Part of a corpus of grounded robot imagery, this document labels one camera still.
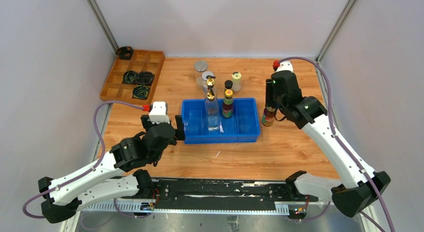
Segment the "red label sauce bottle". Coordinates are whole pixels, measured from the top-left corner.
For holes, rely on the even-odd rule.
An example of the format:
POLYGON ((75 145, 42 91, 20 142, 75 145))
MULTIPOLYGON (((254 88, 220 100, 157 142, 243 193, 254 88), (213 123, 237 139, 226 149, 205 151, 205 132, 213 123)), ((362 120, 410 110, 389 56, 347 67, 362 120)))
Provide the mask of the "red label sauce bottle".
POLYGON ((274 107, 266 106, 263 110, 261 123, 267 127, 272 126, 275 121, 275 112, 276 109, 274 107))

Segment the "blue plastic divided bin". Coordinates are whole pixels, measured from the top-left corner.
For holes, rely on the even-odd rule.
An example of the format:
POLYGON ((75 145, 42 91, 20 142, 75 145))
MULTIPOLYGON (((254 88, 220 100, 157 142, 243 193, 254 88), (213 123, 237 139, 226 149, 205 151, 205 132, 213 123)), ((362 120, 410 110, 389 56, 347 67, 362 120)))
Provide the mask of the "blue plastic divided bin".
POLYGON ((183 100, 181 116, 185 144, 254 143, 261 134, 257 104, 252 97, 235 98, 232 116, 221 116, 216 131, 208 131, 204 99, 183 100))

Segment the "jar with pale yellow lid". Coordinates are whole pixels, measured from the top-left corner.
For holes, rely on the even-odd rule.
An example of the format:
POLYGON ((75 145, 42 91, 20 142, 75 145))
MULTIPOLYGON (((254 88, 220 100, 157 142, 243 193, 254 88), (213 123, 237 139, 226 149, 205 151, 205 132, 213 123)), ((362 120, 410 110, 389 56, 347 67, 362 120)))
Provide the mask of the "jar with pale yellow lid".
POLYGON ((232 91, 238 93, 242 89, 242 74, 238 71, 232 73, 232 91))

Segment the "clear glass oil bottle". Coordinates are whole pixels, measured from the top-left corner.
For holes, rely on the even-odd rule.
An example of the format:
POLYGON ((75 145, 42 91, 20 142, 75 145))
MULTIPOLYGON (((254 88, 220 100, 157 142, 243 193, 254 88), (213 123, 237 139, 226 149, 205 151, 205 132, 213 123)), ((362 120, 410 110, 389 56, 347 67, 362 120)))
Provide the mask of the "clear glass oil bottle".
POLYGON ((213 88, 208 88, 205 94, 205 110, 207 129, 209 132, 217 131, 220 128, 219 103, 213 88))

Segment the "green label sauce bottle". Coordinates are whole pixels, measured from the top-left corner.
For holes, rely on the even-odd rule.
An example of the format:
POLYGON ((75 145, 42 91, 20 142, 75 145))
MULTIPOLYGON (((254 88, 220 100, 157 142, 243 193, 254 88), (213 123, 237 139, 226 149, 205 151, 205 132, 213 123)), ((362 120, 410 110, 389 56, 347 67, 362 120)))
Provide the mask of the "green label sauce bottle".
POLYGON ((234 92, 231 89, 226 89, 224 92, 224 99, 222 104, 222 116, 224 118, 230 118, 233 115, 233 95, 234 92))

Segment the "small black pepper shaker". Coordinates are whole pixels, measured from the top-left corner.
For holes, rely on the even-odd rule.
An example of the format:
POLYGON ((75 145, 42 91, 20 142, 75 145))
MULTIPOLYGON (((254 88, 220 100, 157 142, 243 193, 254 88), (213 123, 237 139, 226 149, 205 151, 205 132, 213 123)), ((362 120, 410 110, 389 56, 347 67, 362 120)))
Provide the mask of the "small black pepper shaker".
POLYGON ((233 83, 232 80, 226 80, 224 82, 224 87, 225 87, 226 90, 232 90, 233 89, 233 85, 234 85, 234 83, 233 83))

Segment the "glass bottle with brown sauce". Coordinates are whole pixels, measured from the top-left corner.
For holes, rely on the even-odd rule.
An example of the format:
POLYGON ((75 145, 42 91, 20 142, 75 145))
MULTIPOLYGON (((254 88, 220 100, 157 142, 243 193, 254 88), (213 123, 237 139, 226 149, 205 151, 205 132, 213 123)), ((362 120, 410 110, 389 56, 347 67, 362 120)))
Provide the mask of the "glass bottle with brown sauce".
POLYGON ((205 81, 205 98, 208 100, 214 100, 217 96, 215 89, 215 76, 207 75, 205 81))

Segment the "jar with silver lid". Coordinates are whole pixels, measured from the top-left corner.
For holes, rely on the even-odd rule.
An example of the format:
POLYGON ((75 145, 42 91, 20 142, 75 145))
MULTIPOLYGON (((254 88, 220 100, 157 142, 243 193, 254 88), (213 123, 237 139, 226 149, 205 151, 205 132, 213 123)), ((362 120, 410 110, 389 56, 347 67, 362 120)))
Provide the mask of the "jar with silver lid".
POLYGON ((205 60, 198 60, 194 63, 193 68, 195 70, 195 81, 199 89, 203 88, 203 73, 208 69, 208 63, 205 60))

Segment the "white bead jar blue label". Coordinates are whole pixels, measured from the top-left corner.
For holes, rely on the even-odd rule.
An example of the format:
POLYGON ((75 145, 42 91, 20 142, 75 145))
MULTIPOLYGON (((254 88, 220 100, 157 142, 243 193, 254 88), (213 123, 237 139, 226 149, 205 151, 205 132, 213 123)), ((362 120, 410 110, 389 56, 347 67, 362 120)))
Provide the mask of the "white bead jar blue label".
POLYGON ((214 73, 211 71, 205 71, 202 73, 201 78, 202 78, 202 89, 204 92, 206 92, 208 90, 208 86, 207 86, 207 80, 209 79, 209 77, 215 77, 214 73))

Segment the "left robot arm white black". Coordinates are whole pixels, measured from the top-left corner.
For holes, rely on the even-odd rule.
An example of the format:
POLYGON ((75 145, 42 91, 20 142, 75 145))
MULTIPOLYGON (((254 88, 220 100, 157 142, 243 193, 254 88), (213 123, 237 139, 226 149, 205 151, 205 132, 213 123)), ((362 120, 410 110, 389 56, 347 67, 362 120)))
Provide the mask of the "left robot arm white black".
POLYGON ((186 138, 181 115, 176 127, 162 122, 123 139, 102 158, 61 178, 43 177, 38 188, 44 198, 42 216, 51 224, 63 222, 77 212, 120 197, 146 199, 155 193, 146 165, 157 166, 164 150, 186 138))

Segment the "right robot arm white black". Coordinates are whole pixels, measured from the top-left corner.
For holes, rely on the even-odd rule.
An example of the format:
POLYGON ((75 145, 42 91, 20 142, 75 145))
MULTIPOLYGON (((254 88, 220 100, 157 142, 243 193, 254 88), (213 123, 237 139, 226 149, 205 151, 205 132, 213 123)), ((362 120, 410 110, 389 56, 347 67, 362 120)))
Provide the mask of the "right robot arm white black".
POLYGON ((296 75, 289 70, 274 72, 266 80, 266 103, 304 131, 324 152, 339 179, 314 176, 300 170, 285 182, 286 196, 298 201, 314 196, 332 202, 347 217, 354 217, 378 200, 391 182, 385 171, 368 165, 330 122, 329 113, 313 96, 303 96, 296 75))

